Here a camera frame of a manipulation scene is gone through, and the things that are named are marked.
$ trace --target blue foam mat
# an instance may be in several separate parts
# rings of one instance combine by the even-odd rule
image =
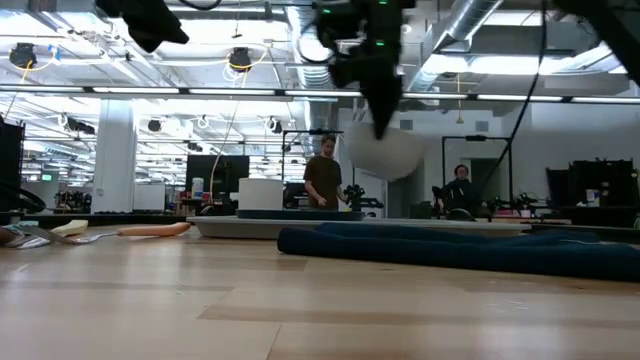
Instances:
[[[640,282],[640,251],[592,234],[548,232],[484,237],[403,226],[326,223],[285,228],[286,254],[460,269]]]

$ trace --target exposed pipe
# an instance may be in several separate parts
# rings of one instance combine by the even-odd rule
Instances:
[[[451,8],[451,15],[447,19],[445,34],[453,41],[447,44],[443,41],[435,46],[436,49],[448,46],[458,41],[469,40],[480,29],[491,13],[502,4],[503,0],[456,0]]]
[[[303,63],[304,61],[297,50],[298,42],[303,36],[305,38],[312,38],[314,36],[311,33],[302,34],[302,30],[314,21],[316,13],[313,9],[306,7],[288,7],[285,13],[292,27],[291,35],[294,36],[291,41],[296,49],[294,50],[295,61]],[[331,77],[326,66],[298,67],[295,70],[298,72],[300,85],[302,85],[303,88],[326,89],[331,87]],[[327,105],[326,103],[318,102],[308,102],[305,104],[305,117],[308,117],[309,120],[307,122],[308,129],[327,128],[329,124],[326,116],[330,110],[330,108],[327,108]],[[314,153],[318,154],[321,150],[321,144],[320,139],[316,138],[317,136],[311,139],[311,148]]]
[[[503,0],[456,0],[453,3],[451,14],[444,20],[446,25],[442,35],[428,44],[428,56],[424,60],[420,70],[409,83],[408,91],[426,92],[440,75],[427,71],[426,64],[434,50],[441,49],[459,41],[469,40],[484,22],[491,16]],[[427,37],[435,36],[434,27],[431,26]]]

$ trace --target ceiling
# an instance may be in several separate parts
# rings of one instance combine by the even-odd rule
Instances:
[[[186,45],[165,42],[153,54],[145,53],[135,44],[122,19],[100,18],[91,11],[90,6],[86,6],[91,5],[91,0],[63,2],[84,4],[84,7],[67,9],[61,5],[62,9],[54,13],[20,11],[21,0],[15,0],[18,7],[14,5],[11,9],[3,9],[0,5],[0,84],[332,88],[327,81],[311,81],[317,80],[317,76],[326,76],[326,70],[302,64],[295,45],[300,42],[300,49],[309,57],[322,54],[322,48],[312,36],[301,38],[299,34],[300,24],[309,16],[309,1],[272,1],[272,16],[265,15],[265,1],[223,0],[221,7],[210,12],[192,11],[177,1],[166,2],[181,19],[182,29],[190,41]],[[502,38],[491,41],[492,36],[496,36],[492,35],[491,29],[524,29],[520,31],[522,34],[528,31],[526,28],[535,29],[541,18],[537,11],[539,2],[505,0],[474,35],[470,52],[432,53],[425,50],[429,29],[435,29],[437,24],[447,20],[452,4],[449,0],[418,1],[415,9],[406,11],[401,65],[407,86],[422,69],[433,75],[428,91],[526,93],[531,75],[536,72],[535,61],[531,63],[535,56],[526,53],[524,48],[519,50],[516,45],[522,41],[515,35],[511,42]],[[550,59],[557,63],[553,63],[553,71],[544,74],[536,93],[613,95],[628,87],[624,71],[620,71],[620,64],[610,51],[607,52],[606,45],[589,36],[588,24],[578,24],[572,17],[561,19],[559,24],[565,26],[563,30],[569,29],[570,33],[584,39],[585,44],[591,44],[585,45],[586,48],[571,46],[568,50],[573,51],[572,54]],[[568,35],[553,36],[558,42],[566,43],[562,38]],[[35,45],[37,63],[26,73],[9,61],[9,53],[17,43]],[[352,44],[344,42],[341,46],[346,48]],[[486,61],[489,48],[501,44],[504,45],[504,49],[499,49],[501,57]],[[517,57],[507,56],[510,44],[514,46],[512,55]],[[252,68],[247,73],[235,72],[229,65],[229,54],[239,47],[249,51]],[[490,68],[486,65],[497,61],[508,61],[508,66]],[[484,67],[478,65],[481,62],[485,63]],[[514,68],[518,69],[512,73],[505,70]],[[556,71],[570,73],[557,74]],[[161,96],[132,101],[135,116],[140,121],[137,156],[144,161],[144,166],[138,164],[139,181],[174,184],[184,182],[184,160],[186,155],[194,153],[184,140],[198,144],[202,148],[198,153],[251,155],[252,176],[280,178],[283,139],[281,133],[272,131],[275,122],[288,130],[331,127],[337,124],[333,117],[337,117],[338,112],[334,110],[353,108],[353,101],[330,98],[311,103],[304,99],[236,101],[162,99]],[[26,136],[30,140],[25,143],[24,167],[28,168],[25,178],[38,179],[42,171],[56,170],[61,173],[63,182],[81,185],[91,181],[95,136],[71,132],[65,125],[73,119],[99,132],[100,102],[96,97],[0,93],[0,113],[6,115],[11,106],[9,116],[5,116],[7,121],[26,125]],[[461,104],[459,101],[441,101],[429,106],[457,109]],[[510,106],[513,105],[462,104],[464,109],[498,113],[508,111]],[[149,130],[150,121],[159,121],[161,130]],[[304,159],[313,154],[313,141],[308,135],[292,142],[294,136],[290,134],[285,140],[292,145],[285,158],[285,178],[288,180],[301,179]]]

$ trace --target fluorescent light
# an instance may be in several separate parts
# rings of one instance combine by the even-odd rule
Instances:
[[[33,141],[24,141],[22,146],[28,151],[45,152],[47,150],[44,145]]]
[[[273,96],[275,90],[257,90],[257,89],[199,89],[192,88],[189,92],[195,95],[267,95]]]
[[[548,75],[560,70],[564,59],[544,58],[540,74]],[[469,66],[469,72],[492,75],[534,75],[538,72],[537,56],[478,56]]]
[[[525,101],[526,95],[478,95],[478,100],[490,101]],[[534,95],[529,99],[532,102],[558,102],[562,101],[562,96],[539,96]]]
[[[625,69],[624,66],[620,65],[617,68],[609,71],[609,74],[626,74],[627,73],[627,69]]]
[[[465,94],[441,94],[441,93],[404,93],[405,99],[425,99],[425,100],[464,100]]]
[[[531,101],[539,101],[539,102],[559,102],[562,101],[562,96],[544,96],[544,95],[535,95],[531,97]]]
[[[478,100],[525,101],[525,95],[478,95]]]
[[[640,104],[640,98],[622,97],[574,97],[571,101],[586,104]]]
[[[359,91],[333,91],[333,90],[287,90],[287,96],[311,96],[311,97],[362,97]]]
[[[0,85],[0,91],[22,92],[83,92],[79,86]]]
[[[100,93],[139,93],[139,94],[178,94],[177,88],[145,88],[145,87],[94,87],[93,91]]]

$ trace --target person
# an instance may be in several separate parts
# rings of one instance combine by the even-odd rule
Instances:
[[[338,211],[338,199],[346,202],[342,193],[340,164],[333,160],[336,138],[322,137],[322,152],[307,162],[304,187],[309,193],[309,205],[316,210]]]
[[[475,213],[478,205],[484,205],[477,190],[469,181],[469,168],[464,164],[456,166],[455,180],[449,182],[442,191],[444,207],[447,210],[464,209]]]

